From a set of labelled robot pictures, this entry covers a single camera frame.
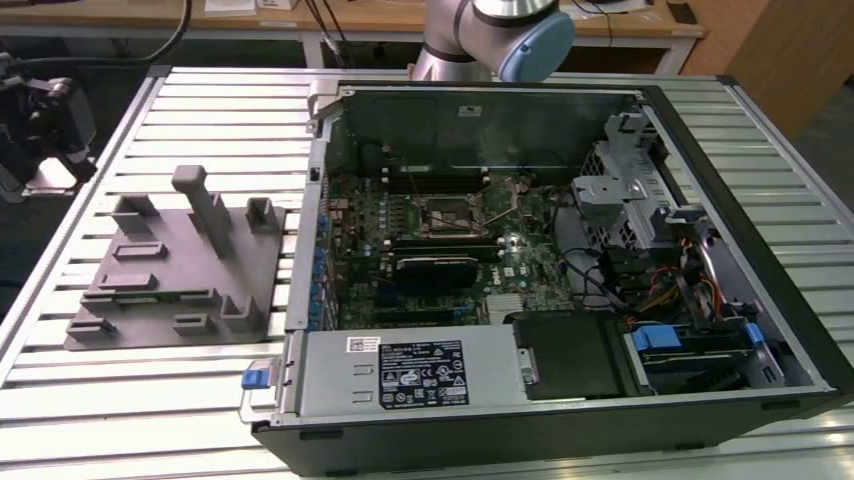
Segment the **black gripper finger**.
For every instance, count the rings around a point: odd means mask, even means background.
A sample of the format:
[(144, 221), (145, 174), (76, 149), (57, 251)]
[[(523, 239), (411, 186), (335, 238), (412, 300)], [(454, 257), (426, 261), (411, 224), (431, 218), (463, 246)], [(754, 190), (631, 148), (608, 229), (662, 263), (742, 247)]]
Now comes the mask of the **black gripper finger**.
[(76, 180), (89, 180), (97, 167), (88, 159), (88, 151), (81, 150), (63, 155), (63, 165)]

